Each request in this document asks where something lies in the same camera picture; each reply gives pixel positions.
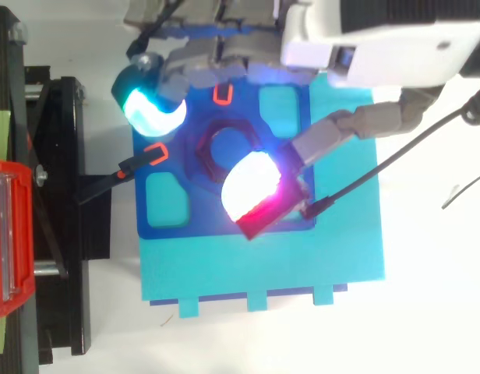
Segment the metal rod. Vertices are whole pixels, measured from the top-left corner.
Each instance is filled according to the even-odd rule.
[[[27,84],[25,86],[25,100],[38,101],[42,90],[43,90],[42,84]]]
[[[44,260],[34,262],[34,275],[36,277],[46,277],[51,275],[60,275],[55,261]]]

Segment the teal base plate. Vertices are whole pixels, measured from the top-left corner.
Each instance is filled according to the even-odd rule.
[[[313,123],[372,103],[369,90],[333,88],[325,75],[310,93]],[[316,164],[316,198],[375,166],[375,142],[353,139]],[[268,233],[252,242],[241,235],[140,239],[139,246],[143,300],[177,298],[181,317],[198,316],[199,296],[237,292],[247,293],[249,311],[267,308],[267,290],[286,288],[313,287],[315,305],[332,304],[333,284],[384,278],[378,179],[339,200],[309,231]]]

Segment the cyan light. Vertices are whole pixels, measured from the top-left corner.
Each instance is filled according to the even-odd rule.
[[[238,162],[226,177],[221,201],[231,220],[236,222],[274,195],[280,184],[281,173],[270,155],[251,152]]]
[[[141,135],[149,137],[167,135],[177,129],[186,118],[184,100],[172,113],[164,113],[139,89],[129,94],[122,110],[132,127]]]

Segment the black wire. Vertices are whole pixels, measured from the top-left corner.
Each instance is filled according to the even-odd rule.
[[[480,181],[480,176],[477,177],[473,182],[470,182],[468,185],[466,185],[465,187],[463,187],[463,189],[461,191],[459,191],[459,193],[457,193],[455,196],[453,196],[451,199],[448,199],[448,201],[446,201],[442,208],[443,209],[446,209],[447,207],[449,207],[451,205],[451,203],[453,201],[455,201],[456,199],[458,199],[458,197],[460,197],[460,195],[462,193],[464,193],[465,191],[467,191],[469,188],[471,188],[475,183],[479,182]]]
[[[359,186],[361,186],[363,183],[369,181],[376,175],[378,175],[382,170],[390,166],[394,161],[399,160],[401,157],[403,157],[407,152],[415,148],[421,141],[423,141],[425,138],[428,136],[432,135],[434,132],[437,130],[441,129],[445,124],[453,121],[456,117],[461,115],[461,110],[454,111],[450,115],[447,115],[445,118],[441,119],[438,121],[436,124],[432,125],[428,129],[426,129],[422,134],[414,138],[410,143],[408,143],[406,146],[398,150],[395,154],[393,154],[391,157],[389,157],[387,160],[385,160],[382,164],[378,165],[376,168],[372,169],[365,175],[363,175],[360,179],[357,181],[351,183],[349,186],[346,188],[342,189],[341,191],[337,192],[335,195],[332,195],[332,199],[335,201],[337,199],[340,199],[342,196],[347,195],[348,193],[354,191],[357,189]]]
[[[410,143],[406,146],[398,150],[395,154],[385,160],[382,164],[378,165],[376,168],[373,168],[371,171],[363,175],[360,179],[357,179],[355,182],[352,182],[350,185],[342,189],[341,191],[335,193],[332,196],[327,196],[321,200],[318,200],[311,204],[310,206],[306,207],[305,211],[302,212],[305,218],[314,218],[318,214],[322,213],[329,207],[331,207],[338,199],[343,196],[346,196],[348,193],[354,191],[373,177],[377,176],[382,170],[390,166],[394,161],[397,161],[401,157],[403,157],[407,152],[415,148],[421,141],[423,141],[428,136],[432,135],[435,131],[441,129],[445,124],[453,121],[456,117],[462,114],[462,109],[458,109],[454,111],[450,115],[447,115],[436,124],[432,125],[428,129],[426,129],[422,134],[414,138]]]
[[[181,6],[185,0],[175,0],[169,3],[162,10],[162,13],[158,16],[157,20],[149,25],[141,34],[129,45],[129,48],[125,55],[131,59],[134,55],[144,53],[148,48],[150,38],[164,25],[164,23],[171,18],[173,13]]]

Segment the black metal frame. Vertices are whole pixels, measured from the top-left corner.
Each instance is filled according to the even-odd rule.
[[[9,160],[48,172],[34,183],[34,258],[53,259],[59,276],[37,277],[36,294],[7,318],[0,374],[37,374],[52,363],[52,348],[90,348],[87,261],[109,257],[111,192],[79,206],[75,195],[98,180],[84,175],[83,100],[72,77],[50,80],[49,68],[23,66],[22,46],[9,39],[18,19],[0,6],[0,110],[10,111]],[[25,101],[25,82],[43,90]]]
[[[26,81],[38,69],[49,70],[28,68]],[[50,259],[52,254],[57,265],[58,259],[62,261],[58,268],[64,266],[68,274],[37,278],[40,363],[48,364],[52,348],[71,347],[72,355],[84,355],[91,345],[87,261],[109,257],[111,192],[83,206],[76,202],[79,191],[97,178],[81,176],[82,87],[72,77],[40,83],[39,99],[27,103],[29,134],[37,153],[37,159],[32,158],[48,172],[34,198],[38,203],[34,257]]]

